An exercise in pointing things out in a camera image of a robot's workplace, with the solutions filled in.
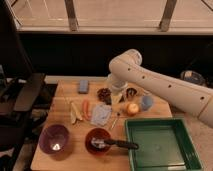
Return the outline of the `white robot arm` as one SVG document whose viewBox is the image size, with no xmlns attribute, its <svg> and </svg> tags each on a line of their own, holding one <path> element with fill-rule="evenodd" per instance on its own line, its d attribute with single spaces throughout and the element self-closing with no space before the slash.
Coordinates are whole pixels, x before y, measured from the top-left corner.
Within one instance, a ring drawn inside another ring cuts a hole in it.
<svg viewBox="0 0 213 171">
<path fill-rule="evenodd" d="M 142 55 L 129 49 L 109 62 L 108 86 L 114 94 L 131 82 L 213 128 L 213 89 L 159 74 L 141 66 Z"/>
</svg>

